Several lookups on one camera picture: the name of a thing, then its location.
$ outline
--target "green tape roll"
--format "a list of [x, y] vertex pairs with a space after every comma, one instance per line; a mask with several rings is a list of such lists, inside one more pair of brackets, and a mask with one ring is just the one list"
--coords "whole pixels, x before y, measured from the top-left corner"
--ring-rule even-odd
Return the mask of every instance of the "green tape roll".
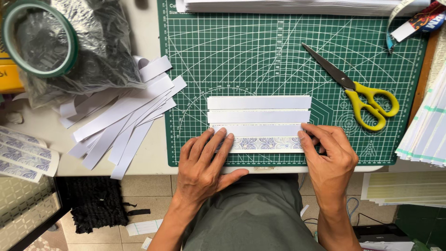
[[[20, 14], [20, 11], [29, 8], [40, 8], [51, 13], [57, 19], [57, 21], [59, 21], [59, 23], [65, 30], [68, 42], [68, 53], [62, 64], [51, 71], [40, 71], [32, 67], [25, 60], [23, 60], [12, 43], [14, 25], [13, 22]], [[39, 77], [57, 77], [67, 73], [73, 67], [78, 56], [78, 40], [76, 37], [76, 31], [74, 30], [73, 26], [58, 10], [38, 0], [18, 0], [8, 8], [5, 16], [3, 17], [2, 39], [12, 60], [26, 72]]]

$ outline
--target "yellow scissor handle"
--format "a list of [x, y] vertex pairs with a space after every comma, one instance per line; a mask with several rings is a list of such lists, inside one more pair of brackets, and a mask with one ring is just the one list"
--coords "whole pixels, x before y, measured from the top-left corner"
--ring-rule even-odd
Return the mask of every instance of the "yellow scissor handle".
[[[398, 100], [395, 98], [393, 94], [391, 94], [388, 91], [381, 90], [381, 89], [375, 89], [370, 87], [365, 87], [361, 85], [358, 82], [354, 82], [356, 85], [356, 92], [364, 94], [364, 96], [367, 98], [367, 102], [375, 109], [377, 109], [383, 116], [385, 117], [392, 117], [395, 116], [398, 111], [400, 110], [400, 104], [398, 103]], [[392, 103], [392, 109], [390, 109], [389, 112], [386, 112], [374, 99], [373, 97], [376, 94], [382, 94], [386, 96], [390, 103]]]
[[[363, 126], [365, 129], [369, 129], [370, 131], [379, 131], [384, 128], [384, 126], [386, 125], [386, 118], [384, 118], [384, 116], [380, 114], [378, 109], [375, 109], [371, 105], [368, 105], [368, 104], [365, 104], [364, 102], [362, 102], [359, 99], [357, 92], [345, 90], [345, 93], [350, 98], [351, 105], [353, 106], [353, 113], [355, 114], [355, 118], [361, 126]], [[369, 111], [373, 116], [375, 116], [378, 119], [377, 125], [375, 125], [375, 126], [367, 125], [362, 120], [362, 118], [361, 118], [361, 109], [362, 108], [365, 108], [367, 111]]]

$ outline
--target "person's left hand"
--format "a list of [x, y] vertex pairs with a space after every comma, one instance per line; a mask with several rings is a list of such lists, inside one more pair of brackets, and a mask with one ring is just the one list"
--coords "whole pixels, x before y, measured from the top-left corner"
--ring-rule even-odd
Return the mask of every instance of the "person's left hand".
[[[247, 169], [237, 169], [229, 174], [220, 175], [234, 142], [234, 135], [229, 134], [225, 137], [226, 129], [222, 128], [206, 144], [213, 133], [214, 129], [209, 128], [201, 136], [188, 140], [181, 148], [177, 190], [173, 200], [196, 210], [207, 198], [249, 173]], [[223, 139], [221, 148], [211, 162], [215, 150]]]

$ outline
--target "hand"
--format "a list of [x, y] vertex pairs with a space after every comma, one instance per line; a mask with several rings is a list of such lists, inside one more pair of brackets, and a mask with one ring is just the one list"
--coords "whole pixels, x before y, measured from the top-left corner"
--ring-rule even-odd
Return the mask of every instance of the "hand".
[[[209, 128], [201, 136], [191, 138], [181, 148], [177, 190], [173, 199], [196, 210], [207, 198], [249, 173], [247, 169], [237, 169], [229, 174], [220, 175], [234, 142], [234, 135], [229, 134], [225, 137], [226, 129], [222, 128], [206, 144], [213, 133], [214, 129]], [[215, 150], [223, 139], [221, 148], [211, 162]]]
[[[321, 209], [345, 207], [345, 190], [358, 163], [358, 156], [340, 127], [302, 124], [297, 134], [305, 152], [308, 171]], [[314, 145], [321, 143], [319, 155]]]

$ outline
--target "fingernail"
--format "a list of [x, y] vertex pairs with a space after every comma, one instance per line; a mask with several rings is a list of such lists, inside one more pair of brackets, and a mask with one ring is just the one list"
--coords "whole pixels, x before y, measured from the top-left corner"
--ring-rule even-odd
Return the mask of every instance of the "fingernail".
[[297, 135], [299, 136], [299, 139], [303, 139], [305, 137], [304, 131], [298, 131]]

